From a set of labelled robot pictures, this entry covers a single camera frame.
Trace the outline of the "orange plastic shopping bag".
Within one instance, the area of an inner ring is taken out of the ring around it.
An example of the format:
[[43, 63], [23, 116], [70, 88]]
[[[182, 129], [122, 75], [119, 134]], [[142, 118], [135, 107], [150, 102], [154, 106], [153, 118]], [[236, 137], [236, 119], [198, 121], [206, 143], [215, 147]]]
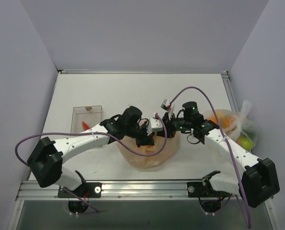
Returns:
[[164, 140], [164, 137], [155, 136], [153, 146], [147, 145], [137, 147], [135, 139], [124, 137], [121, 142], [127, 147], [129, 147], [131, 150], [142, 154], [143, 156], [133, 154], [131, 151], [123, 147], [118, 142], [116, 143], [116, 146], [128, 164], [137, 169], [149, 169], [160, 165], [178, 152], [180, 147], [180, 134], [176, 133], [173, 138], [167, 139], [166, 145], [160, 153], [151, 156], [152, 154], [158, 152], [161, 149]]

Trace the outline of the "fake watermelon slice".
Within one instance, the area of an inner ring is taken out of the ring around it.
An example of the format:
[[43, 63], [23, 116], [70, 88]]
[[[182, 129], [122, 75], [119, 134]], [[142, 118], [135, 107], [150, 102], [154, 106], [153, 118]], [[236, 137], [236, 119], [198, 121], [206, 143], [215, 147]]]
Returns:
[[90, 126], [87, 123], [85, 123], [84, 121], [81, 122], [81, 125], [82, 125], [83, 131], [90, 129]]

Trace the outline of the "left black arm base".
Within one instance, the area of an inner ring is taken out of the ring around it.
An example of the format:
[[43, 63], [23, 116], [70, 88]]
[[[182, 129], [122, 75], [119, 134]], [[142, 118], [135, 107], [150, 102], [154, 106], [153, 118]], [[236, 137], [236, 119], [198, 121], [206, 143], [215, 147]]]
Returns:
[[90, 198], [100, 198], [101, 193], [100, 182], [85, 182], [73, 191], [60, 186], [57, 197], [68, 199], [66, 208], [70, 214], [79, 216], [100, 213], [99, 209], [91, 204]]

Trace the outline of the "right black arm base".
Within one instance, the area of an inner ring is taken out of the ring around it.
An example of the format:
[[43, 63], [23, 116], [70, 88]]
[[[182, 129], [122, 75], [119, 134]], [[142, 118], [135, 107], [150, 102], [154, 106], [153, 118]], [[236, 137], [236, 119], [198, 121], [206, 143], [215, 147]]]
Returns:
[[204, 185], [202, 181], [187, 182], [189, 198], [197, 198], [202, 211], [207, 216], [215, 216], [230, 201], [232, 195], [219, 192]]

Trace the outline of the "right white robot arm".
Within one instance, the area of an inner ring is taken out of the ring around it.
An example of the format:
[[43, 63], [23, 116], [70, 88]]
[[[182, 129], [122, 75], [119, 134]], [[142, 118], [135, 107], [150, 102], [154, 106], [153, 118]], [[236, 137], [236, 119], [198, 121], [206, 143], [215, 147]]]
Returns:
[[269, 158], [261, 159], [238, 145], [220, 131], [219, 126], [199, 113], [196, 102], [186, 102], [179, 113], [173, 113], [169, 100], [161, 107], [166, 111], [162, 118], [167, 137], [176, 132], [188, 134], [227, 160], [235, 170], [235, 175], [227, 175], [215, 170], [202, 178], [202, 191], [207, 196], [223, 192], [241, 196], [250, 207], [258, 205], [279, 193], [280, 185], [275, 163]]

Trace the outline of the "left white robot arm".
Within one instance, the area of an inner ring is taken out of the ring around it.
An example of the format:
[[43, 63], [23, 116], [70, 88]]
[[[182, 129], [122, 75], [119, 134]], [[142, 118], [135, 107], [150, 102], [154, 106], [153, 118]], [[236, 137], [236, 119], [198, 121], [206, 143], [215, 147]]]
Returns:
[[63, 164], [87, 150], [122, 140], [125, 136], [136, 139], [138, 146], [153, 145], [154, 133], [161, 131], [163, 126], [156, 117], [140, 124], [141, 117], [141, 110], [130, 106], [123, 114], [103, 120], [82, 133], [57, 140], [42, 138], [28, 158], [28, 166], [40, 187], [56, 184], [68, 188], [73, 196], [81, 197], [86, 191], [83, 176], [78, 171], [66, 169]]

